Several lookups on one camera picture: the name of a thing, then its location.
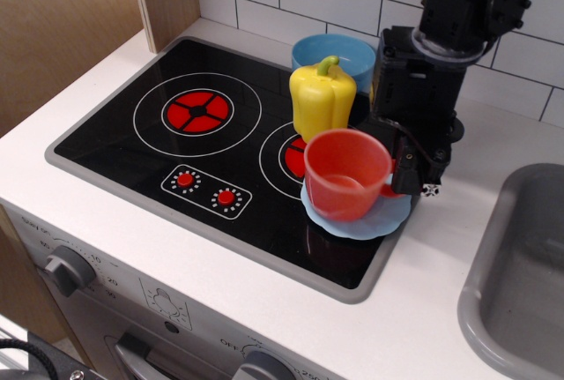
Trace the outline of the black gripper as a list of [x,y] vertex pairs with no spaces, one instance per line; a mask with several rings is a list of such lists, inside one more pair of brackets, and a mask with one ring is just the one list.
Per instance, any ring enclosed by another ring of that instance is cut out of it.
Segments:
[[412,44],[411,27],[382,31],[378,45],[372,115],[397,130],[391,189],[398,195],[434,196],[451,160],[451,143],[464,136],[456,101],[466,69],[428,62]]

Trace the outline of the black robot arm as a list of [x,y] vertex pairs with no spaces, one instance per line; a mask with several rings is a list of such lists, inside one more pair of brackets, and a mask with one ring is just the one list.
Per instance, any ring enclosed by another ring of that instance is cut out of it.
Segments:
[[371,118],[392,158],[391,190],[433,196],[464,136],[456,102],[469,67],[523,26],[531,0],[422,0],[414,26],[382,31]]

